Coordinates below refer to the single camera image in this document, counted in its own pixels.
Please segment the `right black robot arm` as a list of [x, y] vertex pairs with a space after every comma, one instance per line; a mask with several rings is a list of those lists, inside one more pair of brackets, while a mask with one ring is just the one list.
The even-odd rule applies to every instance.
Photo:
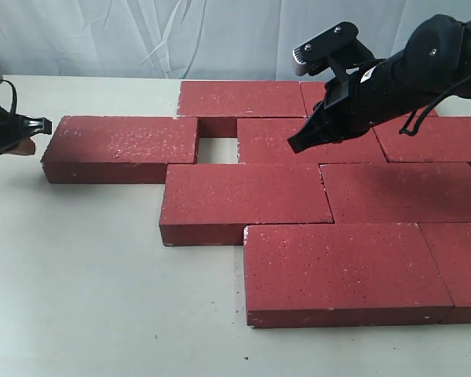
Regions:
[[297, 75], [334, 73], [305, 125], [288, 138], [294, 152], [362, 137], [403, 115], [399, 132], [413, 137], [444, 99], [471, 99], [471, 20], [436, 14], [387, 58], [375, 57], [358, 34], [343, 21], [293, 50]]

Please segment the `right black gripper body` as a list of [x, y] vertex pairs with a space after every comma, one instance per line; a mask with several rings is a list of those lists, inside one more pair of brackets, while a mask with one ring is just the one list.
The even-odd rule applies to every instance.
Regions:
[[400, 59], [387, 59], [350, 77], [349, 94], [329, 82], [314, 107], [312, 143], [337, 144], [362, 137], [373, 126], [416, 111], [416, 92], [403, 82]]

